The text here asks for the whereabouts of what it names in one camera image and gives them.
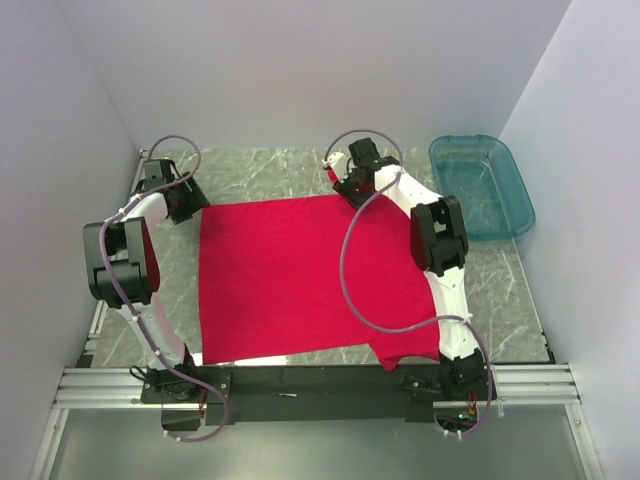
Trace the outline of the red t shirt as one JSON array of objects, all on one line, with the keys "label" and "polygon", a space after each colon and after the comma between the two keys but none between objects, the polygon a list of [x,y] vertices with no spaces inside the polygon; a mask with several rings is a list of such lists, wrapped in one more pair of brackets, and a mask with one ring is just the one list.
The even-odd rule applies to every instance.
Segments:
[{"label": "red t shirt", "polygon": [[[439,329],[385,334],[342,294],[339,257],[355,210],[335,194],[213,205],[202,213],[199,318],[208,364],[366,344],[386,370],[437,359]],[[408,217],[387,198],[361,215],[346,256],[358,311],[381,327],[435,316],[410,254]]]}]

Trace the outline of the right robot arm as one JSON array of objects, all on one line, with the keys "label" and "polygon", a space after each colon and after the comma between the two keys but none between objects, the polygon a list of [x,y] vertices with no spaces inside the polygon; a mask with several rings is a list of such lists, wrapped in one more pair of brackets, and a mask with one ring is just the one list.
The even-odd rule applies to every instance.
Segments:
[{"label": "right robot arm", "polygon": [[[339,277],[349,309],[361,323],[385,334],[406,334],[426,326],[439,329],[439,391],[452,399],[465,398],[480,385],[493,400],[495,387],[489,354],[470,322],[465,292],[465,263],[469,243],[460,202],[442,196],[414,179],[404,168],[404,156],[382,156],[369,137],[349,145],[349,155],[328,147],[323,168],[335,177],[333,189],[356,209],[342,242]],[[367,320],[354,305],[346,280],[346,256],[356,223],[365,209],[385,197],[409,219],[411,258],[423,273],[436,315],[401,328],[381,327]]]}]

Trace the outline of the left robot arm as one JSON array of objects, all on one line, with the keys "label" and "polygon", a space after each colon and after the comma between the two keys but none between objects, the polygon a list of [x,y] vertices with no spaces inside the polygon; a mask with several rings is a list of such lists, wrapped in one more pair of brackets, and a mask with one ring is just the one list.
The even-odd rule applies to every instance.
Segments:
[{"label": "left robot arm", "polygon": [[203,388],[188,347],[160,303],[161,277],[151,232],[167,218],[180,224],[208,205],[191,178],[143,198],[108,227],[90,223],[82,231],[90,292],[132,327],[144,348],[147,367],[132,367],[130,374],[158,401],[194,402]]}]

